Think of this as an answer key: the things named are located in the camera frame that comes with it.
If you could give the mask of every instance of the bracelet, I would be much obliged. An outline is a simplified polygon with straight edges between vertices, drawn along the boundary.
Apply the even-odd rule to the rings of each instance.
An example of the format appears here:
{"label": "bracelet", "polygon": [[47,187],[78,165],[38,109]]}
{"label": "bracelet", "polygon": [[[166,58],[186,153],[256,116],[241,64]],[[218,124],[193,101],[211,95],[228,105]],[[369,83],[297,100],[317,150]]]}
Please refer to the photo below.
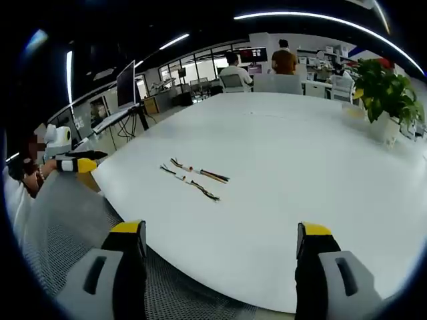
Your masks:
{"label": "bracelet", "polygon": [[41,165],[39,168],[38,168],[38,172],[40,173],[40,177],[42,178],[42,180],[44,181],[44,180],[46,180],[46,178],[45,178],[45,175],[43,174],[43,172],[42,172],[42,170],[41,170],[41,168],[42,168],[43,166]]}

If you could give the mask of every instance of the potted plant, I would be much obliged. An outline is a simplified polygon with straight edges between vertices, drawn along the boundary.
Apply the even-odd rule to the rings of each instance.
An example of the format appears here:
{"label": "potted plant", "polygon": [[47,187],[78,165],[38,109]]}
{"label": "potted plant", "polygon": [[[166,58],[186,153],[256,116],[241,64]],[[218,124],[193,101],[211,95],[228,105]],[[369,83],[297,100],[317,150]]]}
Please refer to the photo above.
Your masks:
{"label": "potted plant", "polygon": [[401,125],[425,122],[424,108],[408,78],[393,74],[377,60],[359,60],[354,71],[359,75],[354,97],[362,99],[375,138],[392,147]]}

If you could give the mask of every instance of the white flower pot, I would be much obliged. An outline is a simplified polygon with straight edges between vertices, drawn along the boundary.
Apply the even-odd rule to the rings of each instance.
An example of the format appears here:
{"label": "white flower pot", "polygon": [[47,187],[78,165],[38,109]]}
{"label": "white flower pot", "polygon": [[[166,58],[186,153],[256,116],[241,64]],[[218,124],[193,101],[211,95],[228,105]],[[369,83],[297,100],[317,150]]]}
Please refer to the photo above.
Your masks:
{"label": "white flower pot", "polygon": [[390,118],[388,112],[384,111],[376,121],[371,123],[370,134],[375,140],[386,144],[389,148],[393,148],[399,129],[398,121]]}

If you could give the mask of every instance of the office chair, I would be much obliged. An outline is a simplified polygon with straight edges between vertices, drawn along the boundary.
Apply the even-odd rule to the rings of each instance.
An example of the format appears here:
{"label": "office chair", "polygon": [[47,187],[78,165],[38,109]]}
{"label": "office chair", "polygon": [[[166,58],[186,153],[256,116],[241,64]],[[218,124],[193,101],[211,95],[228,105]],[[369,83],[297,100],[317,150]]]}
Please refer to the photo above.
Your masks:
{"label": "office chair", "polygon": [[297,75],[300,76],[301,81],[307,80],[307,77],[308,77],[307,65],[302,65],[302,64],[296,65],[295,72]]}
{"label": "office chair", "polygon": [[331,80],[331,100],[353,103],[352,91],[354,87],[354,81],[352,79],[344,78],[339,75],[332,76]]}
{"label": "office chair", "polygon": [[224,92],[245,92],[242,80],[239,75],[220,75]]}
{"label": "office chair", "polygon": [[255,92],[276,92],[302,95],[299,75],[254,75]]}

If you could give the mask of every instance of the computer monitor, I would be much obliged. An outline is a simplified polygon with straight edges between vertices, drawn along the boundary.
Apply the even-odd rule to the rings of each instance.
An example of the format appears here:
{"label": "computer monitor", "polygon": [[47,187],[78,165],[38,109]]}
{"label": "computer monitor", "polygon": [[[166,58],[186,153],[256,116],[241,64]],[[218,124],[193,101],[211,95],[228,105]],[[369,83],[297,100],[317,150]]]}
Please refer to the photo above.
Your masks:
{"label": "computer monitor", "polygon": [[132,61],[117,76],[117,102],[119,105],[119,109],[132,107],[136,104],[135,61]]}
{"label": "computer monitor", "polygon": [[253,66],[250,66],[248,69],[249,69],[248,71],[250,75],[259,75],[262,73],[261,65],[253,65]]}
{"label": "computer monitor", "polygon": [[223,71],[225,68],[216,68],[216,71],[218,73],[218,76],[220,76],[221,71]]}
{"label": "computer monitor", "polygon": [[267,50],[264,47],[240,49],[240,61],[242,63],[266,62]]}
{"label": "computer monitor", "polygon": [[187,69],[182,68],[182,69],[178,70],[178,77],[184,78],[186,75],[187,75]]}

